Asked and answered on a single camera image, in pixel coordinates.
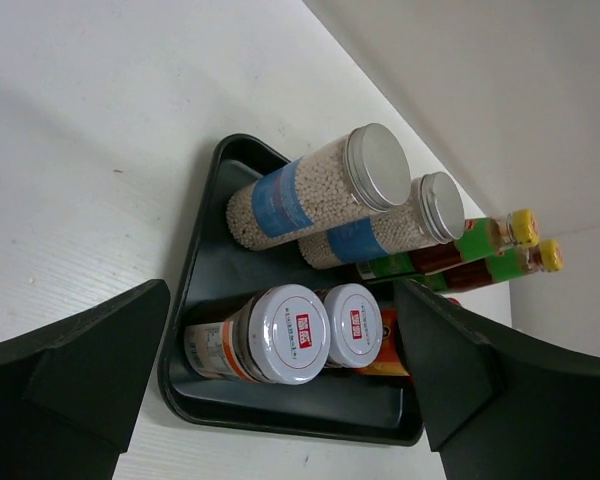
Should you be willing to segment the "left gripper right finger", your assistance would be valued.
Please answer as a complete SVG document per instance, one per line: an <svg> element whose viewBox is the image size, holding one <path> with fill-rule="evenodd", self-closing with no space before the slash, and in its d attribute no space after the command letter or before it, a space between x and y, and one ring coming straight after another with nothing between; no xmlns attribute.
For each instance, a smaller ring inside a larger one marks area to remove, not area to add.
<svg viewBox="0 0 600 480"><path fill-rule="evenodd" d="M600 358L535 339L423 285L394 285L431 449L450 479L600 479Z"/></svg>

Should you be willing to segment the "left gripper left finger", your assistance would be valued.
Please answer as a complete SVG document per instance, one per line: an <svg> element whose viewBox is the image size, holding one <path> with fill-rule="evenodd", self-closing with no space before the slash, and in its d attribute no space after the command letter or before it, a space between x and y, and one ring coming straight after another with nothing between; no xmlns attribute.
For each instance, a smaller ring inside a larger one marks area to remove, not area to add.
<svg viewBox="0 0 600 480"><path fill-rule="evenodd" d="M0 479L109 479L130 445L170 304L149 280L0 342Z"/></svg>

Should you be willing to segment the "red lid jar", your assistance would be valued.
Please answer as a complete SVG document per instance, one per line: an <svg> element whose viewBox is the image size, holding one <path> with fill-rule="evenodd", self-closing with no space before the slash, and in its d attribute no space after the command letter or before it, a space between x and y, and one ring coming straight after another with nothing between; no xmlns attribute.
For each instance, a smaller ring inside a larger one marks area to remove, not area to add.
<svg viewBox="0 0 600 480"><path fill-rule="evenodd" d="M383 337L375 360L365 367L354 368L364 376L409 378L411 376L399 332L394 301L380 303Z"/></svg>

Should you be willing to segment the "green sauce bottle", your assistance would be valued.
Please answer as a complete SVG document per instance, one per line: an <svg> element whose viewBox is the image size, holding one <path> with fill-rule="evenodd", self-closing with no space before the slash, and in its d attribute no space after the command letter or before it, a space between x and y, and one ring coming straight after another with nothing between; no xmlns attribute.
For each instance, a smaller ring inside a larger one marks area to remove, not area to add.
<svg viewBox="0 0 600 480"><path fill-rule="evenodd" d="M484 259L423 276L419 282L435 292L463 293L538 272L558 272L563 267L559 242L546 239L529 249L512 247Z"/></svg>
<svg viewBox="0 0 600 480"><path fill-rule="evenodd" d="M501 217L467 219L464 232L457 240L360 262L353 272L363 281L429 275L500 254L512 247L535 247L539 241L534 213L521 209Z"/></svg>

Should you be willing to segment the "white lid spice jar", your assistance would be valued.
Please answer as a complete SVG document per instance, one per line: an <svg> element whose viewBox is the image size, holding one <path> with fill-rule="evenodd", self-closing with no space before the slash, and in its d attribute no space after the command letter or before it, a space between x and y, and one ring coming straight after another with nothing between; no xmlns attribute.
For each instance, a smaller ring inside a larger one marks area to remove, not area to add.
<svg viewBox="0 0 600 480"><path fill-rule="evenodd" d="M371 292L356 283L315 291L327 312L331 332L327 368L361 369L381 348L382 316Z"/></svg>
<svg viewBox="0 0 600 480"><path fill-rule="evenodd" d="M325 367L330 340L322 300L286 284L200 303L184 328L183 350L205 378L301 385Z"/></svg>

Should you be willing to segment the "blue label jar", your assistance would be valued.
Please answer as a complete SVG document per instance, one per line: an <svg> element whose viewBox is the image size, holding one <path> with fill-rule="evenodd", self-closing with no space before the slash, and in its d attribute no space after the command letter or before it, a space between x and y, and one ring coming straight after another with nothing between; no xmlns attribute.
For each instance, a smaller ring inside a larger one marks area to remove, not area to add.
<svg viewBox="0 0 600 480"><path fill-rule="evenodd" d="M456 183L444 172L414 179L407 202L298 241L307 263L324 270L447 244L464 232L465 211Z"/></svg>

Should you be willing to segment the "silver lid jar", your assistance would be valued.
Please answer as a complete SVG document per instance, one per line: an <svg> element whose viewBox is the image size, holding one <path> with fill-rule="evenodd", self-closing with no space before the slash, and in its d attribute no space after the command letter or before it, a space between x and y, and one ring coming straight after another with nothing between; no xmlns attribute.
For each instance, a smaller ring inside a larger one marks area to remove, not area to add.
<svg viewBox="0 0 600 480"><path fill-rule="evenodd" d="M371 123L238 190L226 222L241 246L262 251L400 207L410 182L399 140Z"/></svg>

